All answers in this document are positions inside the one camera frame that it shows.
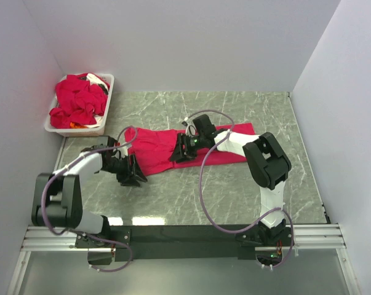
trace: marble table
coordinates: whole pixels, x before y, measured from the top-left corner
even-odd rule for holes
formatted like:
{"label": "marble table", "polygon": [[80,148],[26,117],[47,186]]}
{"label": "marble table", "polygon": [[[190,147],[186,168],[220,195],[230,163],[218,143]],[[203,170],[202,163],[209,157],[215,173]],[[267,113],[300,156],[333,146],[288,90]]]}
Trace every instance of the marble table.
{"label": "marble table", "polygon": [[[295,223],[326,223],[316,183],[286,92],[126,92],[114,94],[105,134],[117,137],[128,125],[152,130],[182,129],[185,116],[217,109],[236,123],[251,122],[257,134],[273,133],[292,162],[285,185],[285,208]],[[209,114],[215,125],[226,118]],[[75,159],[94,138],[67,138],[59,167]],[[115,175],[100,172],[82,187],[84,208],[116,218],[118,224],[209,224],[199,203],[199,167],[148,177],[142,187],[121,187]],[[220,224],[246,224],[259,216],[260,191],[246,163],[207,167],[203,196]]]}

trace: gray floor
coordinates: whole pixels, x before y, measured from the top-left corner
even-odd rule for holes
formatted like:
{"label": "gray floor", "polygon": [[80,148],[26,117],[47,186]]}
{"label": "gray floor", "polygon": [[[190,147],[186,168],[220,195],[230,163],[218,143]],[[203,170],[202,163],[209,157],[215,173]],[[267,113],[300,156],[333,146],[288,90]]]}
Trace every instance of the gray floor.
{"label": "gray floor", "polygon": [[[107,268],[119,267],[121,262]],[[280,268],[236,258],[137,260],[118,273],[88,268],[85,252],[33,252],[20,294],[348,295],[335,250],[304,250]]]}
{"label": "gray floor", "polygon": [[[295,223],[325,223],[324,210],[306,152],[285,92],[129,92],[113,95],[105,134],[117,137],[128,125],[152,130],[182,129],[185,116],[201,109],[217,109],[236,123],[251,122],[257,134],[272,132],[292,162],[285,186],[285,207]],[[224,117],[209,114],[215,125]],[[68,138],[61,165],[93,138]],[[114,175],[100,172],[82,188],[84,208],[124,224],[208,224],[197,194],[199,168],[170,170],[148,177],[141,188],[121,187]],[[209,213],[221,224],[254,221],[260,193],[246,163],[207,167],[203,184]]]}

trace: white wall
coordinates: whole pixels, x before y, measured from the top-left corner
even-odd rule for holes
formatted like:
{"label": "white wall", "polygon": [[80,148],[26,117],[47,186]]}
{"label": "white wall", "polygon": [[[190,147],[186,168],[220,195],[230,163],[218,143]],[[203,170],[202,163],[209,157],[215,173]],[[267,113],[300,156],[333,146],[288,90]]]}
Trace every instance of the white wall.
{"label": "white wall", "polygon": [[293,89],[338,2],[25,0],[66,73],[108,71],[125,90],[267,91]]}
{"label": "white wall", "polygon": [[46,133],[54,56],[21,0],[0,1],[0,294],[13,274],[36,176],[53,169],[61,138]]}
{"label": "white wall", "polygon": [[293,106],[327,211],[371,294],[371,1],[341,0]]}

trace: laundry basket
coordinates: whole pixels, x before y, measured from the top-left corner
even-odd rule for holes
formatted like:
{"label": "laundry basket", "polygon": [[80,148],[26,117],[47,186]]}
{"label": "laundry basket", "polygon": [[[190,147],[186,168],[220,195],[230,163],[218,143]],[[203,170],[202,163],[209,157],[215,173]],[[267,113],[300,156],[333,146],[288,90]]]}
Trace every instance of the laundry basket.
{"label": "laundry basket", "polygon": [[[47,115],[46,121],[44,122],[44,128],[48,132],[56,132],[58,134],[61,134],[64,137],[82,137],[82,136],[100,136],[103,135],[105,132],[105,125],[106,125],[106,119],[107,114],[109,111],[110,106],[110,100],[111,100],[111,94],[113,92],[113,85],[114,85],[114,76],[111,74],[97,74],[99,77],[102,78],[105,82],[107,82],[110,85],[109,94],[107,96],[107,103],[106,103],[106,109],[105,113],[103,115],[102,124],[99,127],[95,128],[78,128],[78,129],[72,129],[72,128],[65,128],[65,129],[58,129],[51,125],[50,123],[50,115]],[[56,108],[58,106],[58,100],[57,96],[54,95],[54,99],[51,102],[50,109]]]}

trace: red cloth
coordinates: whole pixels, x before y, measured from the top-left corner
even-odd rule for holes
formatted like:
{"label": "red cloth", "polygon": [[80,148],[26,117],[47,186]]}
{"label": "red cloth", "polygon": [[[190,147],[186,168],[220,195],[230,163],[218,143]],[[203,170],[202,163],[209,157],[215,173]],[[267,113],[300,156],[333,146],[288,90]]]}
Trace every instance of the red cloth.
{"label": "red cloth", "polygon": [[70,122],[93,125],[97,123],[94,115],[104,114],[107,95],[99,85],[90,85],[88,80],[79,79],[87,74],[67,75],[65,80],[55,86],[59,107],[50,111],[50,123],[53,127],[70,128]]}
{"label": "red cloth", "polygon": [[[218,126],[217,129],[230,128],[230,125]],[[236,124],[234,132],[254,135],[251,123]],[[130,154],[135,154],[137,162],[145,176],[160,173],[172,168],[185,168],[201,166],[204,156],[208,149],[200,149],[197,157],[193,161],[184,163],[170,162],[169,157],[175,149],[177,133],[185,132],[184,130],[164,130],[152,131],[143,128],[137,128],[137,138],[129,148]],[[130,141],[134,137],[134,130],[125,131],[125,140]],[[221,165],[230,163],[245,162],[245,157],[232,154],[231,152],[213,151],[207,159],[206,165]]]}

